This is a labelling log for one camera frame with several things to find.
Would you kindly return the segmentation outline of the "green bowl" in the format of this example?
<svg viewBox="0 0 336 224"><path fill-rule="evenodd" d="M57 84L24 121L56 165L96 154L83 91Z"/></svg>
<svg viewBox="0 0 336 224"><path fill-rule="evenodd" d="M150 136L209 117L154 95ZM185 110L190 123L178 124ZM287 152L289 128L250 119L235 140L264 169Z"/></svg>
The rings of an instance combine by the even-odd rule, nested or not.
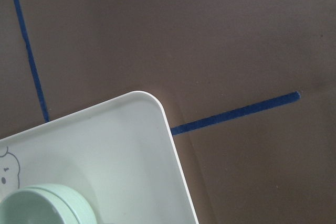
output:
<svg viewBox="0 0 336 224"><path fill-rule="evenodd" d="M25 189L39 189L58 197L74 214L78 223L97 223L94 211L87 200L76 190L61 184L30 185Z"/></svg>
<svg viewBox="0 0 336 224"><path fill-rule="evenodd" d="M78 223L58 197L39 189L19 189L1 201L1 223Z"/></svg>

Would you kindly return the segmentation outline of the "cream bear print tray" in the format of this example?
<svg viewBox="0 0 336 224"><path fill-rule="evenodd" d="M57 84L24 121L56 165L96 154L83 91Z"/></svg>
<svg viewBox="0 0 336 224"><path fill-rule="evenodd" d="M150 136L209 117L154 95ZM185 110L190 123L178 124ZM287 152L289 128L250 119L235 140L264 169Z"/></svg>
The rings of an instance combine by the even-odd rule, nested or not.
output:
<svg viewBox="0 0 336 224"><path fill-rule="evenodd" d="M133 91L1 139L1 197L62 184L98 223L198 223L162 104Z"/></svg>

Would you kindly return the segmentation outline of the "green bowl on tray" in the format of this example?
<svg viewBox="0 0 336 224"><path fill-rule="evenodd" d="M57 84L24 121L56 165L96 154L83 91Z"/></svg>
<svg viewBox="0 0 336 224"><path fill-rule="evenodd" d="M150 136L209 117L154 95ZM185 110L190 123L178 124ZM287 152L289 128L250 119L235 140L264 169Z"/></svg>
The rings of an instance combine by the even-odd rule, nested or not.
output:
<svg viewBox="0 0 336 224"><path fill-rule="evenodd" d="M78 223L97 223L94 211L87 200L76 190L61 184L30 185L25 189L39 189L58 197L74 214Z"/></svg>

